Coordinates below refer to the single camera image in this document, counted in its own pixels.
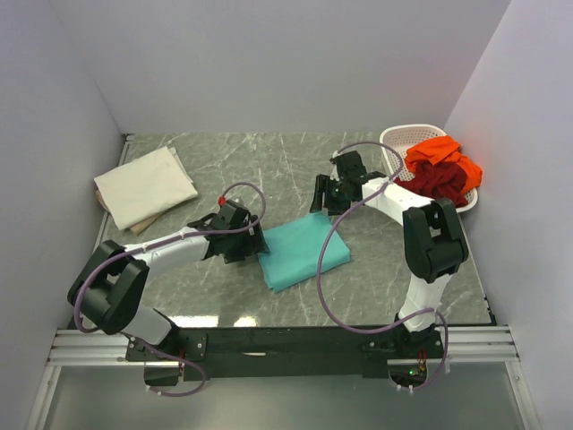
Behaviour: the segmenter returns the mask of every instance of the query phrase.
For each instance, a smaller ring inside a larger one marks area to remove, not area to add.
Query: white folded cloth
[[[94,180],[120,230],[199,195],[175,148],[154,150]]]

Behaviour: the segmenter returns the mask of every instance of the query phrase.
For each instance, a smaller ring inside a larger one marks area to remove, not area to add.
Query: table
[[[101,240],[139,243],[177,231],[217,209],[221,191],[239,180],[258,185],[267,198],[263,229],[308,213],[317,174],[329,174],[329,158],[343,144],[378,141],[380,133],[180,133],[128,136],[121,162],[163,146],[175,147],[200,197],[180,204],[136,236],[104,219]],[[369,171],[383,171],[380,148],[358,149]],[[235,189],[257,213],[260,202],[248,188]],[[402,227],[386,215],[362,208],[338,230],[352,261],[323,277],[332,311],[347,324],[391,323],[404,303],[410,271]],[[315,279],[279,293],[270,291],[256,257],[227,264],[221,257],[186,264],[151,280],[142,303],[182,327],[316,326],[333,322],[321,307]],[[442,297],[450,323],[491,323],[473,258],[461,265]]]

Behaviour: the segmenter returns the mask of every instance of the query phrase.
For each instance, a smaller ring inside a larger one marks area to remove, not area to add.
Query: cable
[[[78,292],[78,296],[75,299],[75,304],[73,305],[73,321],[75,323],[75,326],[77,327],[77,329],[79,331],[81,331],[82,333],[92,333],[94,331],[99,330],[97,327],[93,328],[93,329],[87,329],[83,326],[82,322],[81,322],[81,302],[83,301],[83,298],[86,295],[86,292],[88,291],[88,288],[91,286],[91,284],[93,283],[93,281],[95,280],[95,278],[99,275],[99,273],[101,271],[103,271],[107,266],[109,266],[110,264],[113,264],[114,262],[117,262],[118,260],[121,260],[124,257],[127,256],[131,256],[131,255],[136,255],[139,254],[141,252],[147,252],[147,251],[151,251],[153,249],[157,249],[161,246],[165,246],[165,245],[170,245],[173,244],[174,242],[177,242],[179,240],[184,240],[188,237],[197,237],[197,236],[215,236],[215,235],[233,235],[233,234],[237,234],[237,233],[243,233],[244,231],[247,231],[253,227],[255,227],[257,224],[259,224],[261,222],[261,219],[265,216],[265,212],[267,210],[267,201],[265,200],[265,196],[263,195],[262,191],[259,189],[259,187],[255,184],[252,184],[250,182],[244,182],[244,181],[240,181],[240,182],[236,182],[232,185],[230,185],[227,189],[225,189],[225,191],[223,191],[223,193],[221,194],[222,197],[225,197],[225,195],[231,191],[233,188],[239,186],[239,185],[246,185],[246,186],[250,186],[254,191],[257,192],[257,194],[260,196],[261,198],[261,214],[259,215],[259,218],[257,218],[254,222],[249,223],[248,225],[241,227],[241,228],[237,228],[237,229],[233,229],[233,230],[208,230],[208,231],[192,231],[189,233],[185,233],[184,235],[181,236],[173,236],[173,237],[169,237],[167,239],[161,240],[155,244],[152,245],[148,245],[147,247],[144,246],[140,246],[137,248],[134,248],[130,251],[126,251],[124,253],[120,253],[118,255],[115,255],[107,260],[105,260],[103,263],[101,263],[98,267],[96,267],[96,269],[94,269],[94,271],[92,273],[90,273],[90,275],[88,276],[88,278],[83,282],[83,284],[80,287],[80,291]],[[193,390],[187,391],[187,392],[182,392],[182,393],[168,393],[168,392],[161,392],[162,395],[165,395],[167,397],[183,397],[183,396],[188,396],[190,394],[194,394],[195,392],[197,392],[198,390],[200,390],[204,385],[205,382],[207,382],[207,373],[205,372],[205,370],[199,366],[194,364],[191,361],[185,360],[183,358],[180,357],[175,357],[175,356],[171,356],[169,354],[166,354],[164,352],[161,352],[159,350],[157,350],[156,348],[154,348],[153,346],[151,346],[149,343],[147,343],[145,340],[139,339],[137,338],[137,340],[145,347],[147,348],[149,351],[151,351],[153,354],[155,354],[158,357],[164,357],[164,358],[168,358],[170,360],[174,360],[177,361],[179,363],[182,363],[184,365],[187,366],[191,366],[194,369],[198,370],[201,373],[201,383],[194,388]]]
[[[342,147],[340,150],[337,151],[337,153],[340,153],[342,151],[346,151],[349,148],[352,148],[354,146],[357,145],[376,145],[376,146],[380,146],[381,148],[391,152],[398,160],[399,166],[398,169],[396,169],[396,171],[389,176],[388,181],[384,182],[384,184],[382,184],[382,186],[380,187],[380,189],[378,189],[378,191],[376,191],[375,193],[372,193],[371,195],[369,195],[368,197],[366,197],[365,199],[362,199],[360,202],[358,202],[357,204],[355,204],[354,206],[351,206],[350,208],[348,208],[342,215],[340,215],[340,217],[338,217],[338,219],[334,222],[334,224],[332,225],[332,228],[330,229],[329,233],[326,236],[326,239],[324,239],[324,244],[322,245],[322,249],[321,249],[321,253],[319,254],[319,261],[317,264],[317,268],[316,268],[316,289],[317,292],[319,294],[319,300],[321,301],[321,305],[322,308],[324,309],[324,311],[327,313],[327,315],[330,317],[330,319],[336,323],[339,327],[342,327],[345,330],[351,331],[352,333],[358,333],[358,334],[378,334],[378,333],[383,333],[385,331],[390,331],[392,329],[395,329],[396,327],[398,327],[399,325],[402,325],[403,323],[405,323],[408,320],[411,320],[412,318],[421,315],[421,314],[428,314],[428,313],[436,313],[440,319],[442,320],[443,324],[444,324],[444,331],[445,331],[445,345],[444,345],[444,355],[441,359],[440,365],[438,366],[438,370],[432,375],[432,377],[430,377],[425,383],[423,383],[422,385],[418,386],[415,388],[415,390],[419,390],[420,388],[426,386],[428,383],[431,383],[432,381],[434,381],[436,375],[438,372],[441,371],[441,369],[444,367],[445,362],[446,362],[446,357],[448,356],[448,339],[449,339],[449,335],[448,335],[448,325],[446,324],[446,319],[444,318],[444,316],[442,314],[440,314],[437,310],[432,309],[430,307],[425,308],[425,309],[421,309],[419,311],[414,312],[413,314],[410,314],[408,316],[405,316],[404,318],[397,320],[395,322],[393,322],[390,325],[386,325],[383,327],[380,327],[378,329],[356,329],[356,327],[352,327],[350,325],[344,324],[342,321],[340,321],[330,310],[329,306],[326,303],[326,299],[324,298],[324,293],[322,292],[322,285],[321,285],[321,272],[322,272],[322,260],[324,259],[324,254],[326,253],[326,249],[329,246],[329,242],[330,239],[332,238],[332,235],[334,235],[334,232],[337,230],[338,226],[340,225],[340,223],[348,216],[350,215],[353,211],[355,211],[356,209],[358,209],[361,206],[364,206],[367,202],[369,202],[372,199],[375,199],[376,197],[378,197],[380,194],[383,194],[386,191],[386,188],[388,188],[388,185],[390,185],[390,183],[392,183],[394,181],[394,179],[400,174],[400,172],[402,171],[402,169],[404,168],[404,160],[402,160],[402,157],[400,156],[400,154],[394,150],[393,148],[389,147],[388,145],[385,145],[384,143],[380,143],[380,142],[375,142],[375,141],[361,141],[361,142],[355,142],[355,143],[351,143],[347,146]]]

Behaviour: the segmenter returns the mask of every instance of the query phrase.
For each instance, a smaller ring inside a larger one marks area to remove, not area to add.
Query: turquoise towel
[[[265,282],[275,293],[316,274],[322,244],[332,225],[322,212],[265,230],[270,252],[259,254]],[[322,273],[350,261],[350,250],[337,232],[330,239]]]

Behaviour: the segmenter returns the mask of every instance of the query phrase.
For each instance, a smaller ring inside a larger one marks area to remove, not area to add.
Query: gray floor
[[[308,213],[314,178],[329,174],[332,152],[343,143],[378,141],[380,133],[183,133],[135,135],[125,162],[161,146],[177,149],[200,197],[164,214],[139,236],[120,232],[109,218],[104,238],[137,243],[177,231],[217,207],[223,188],[252,181],[267,196],[263,228]],[[376,147],[359,149],[369,170],[382,170]],[[254,213],[260,203],[241,189]],[[382,213],[362,208],[339,233],[352,261],[324,276],[325,296],[333,312],[349,324],[390,323],[404,303],[410,272],[404,259],[402,229]],[[314,279],[280,293],[269,291],[256,258],[225,265],[221,258],[190,263],[152,280],[143,304],[156,307],[182,326],[296,326],[331,324],[321,308]],[[489,323],[475,264],[470,258],[446,287],[443,312],[450,323]]]
[[[388,380],[321,376],[214,380],[192,397],[169,399],[144,390],[140,368],[64,368],[46,429],[131,428],[524,429],[503,364],[452,365],[414,397]]]

